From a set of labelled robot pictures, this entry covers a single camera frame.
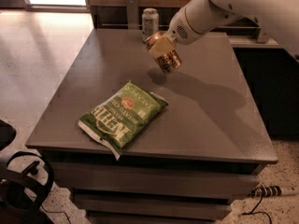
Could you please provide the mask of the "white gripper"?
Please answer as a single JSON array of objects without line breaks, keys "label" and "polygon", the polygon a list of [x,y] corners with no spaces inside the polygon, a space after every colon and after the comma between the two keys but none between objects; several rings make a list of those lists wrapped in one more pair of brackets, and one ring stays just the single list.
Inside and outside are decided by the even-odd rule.
[{"label": "white gripper", "polygon": [[[169,32],[176,41],[189,45],[208,31],[208,11],[204,7],[183,7],[170,21]],[[174,44],[164,35],[153,35],[148,39],[148,50],[157,59],[175,49]]]}]

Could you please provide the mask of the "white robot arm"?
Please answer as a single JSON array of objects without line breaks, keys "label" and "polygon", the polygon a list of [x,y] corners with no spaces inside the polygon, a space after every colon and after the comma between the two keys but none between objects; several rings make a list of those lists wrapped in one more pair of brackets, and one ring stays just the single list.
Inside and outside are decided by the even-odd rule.
[{"label": "white robot arm", "polygon": [[299,0],[191,0],[170,21],[149,54],[159,58],[240,17],[256,22],[293,58],[299,56]]}]

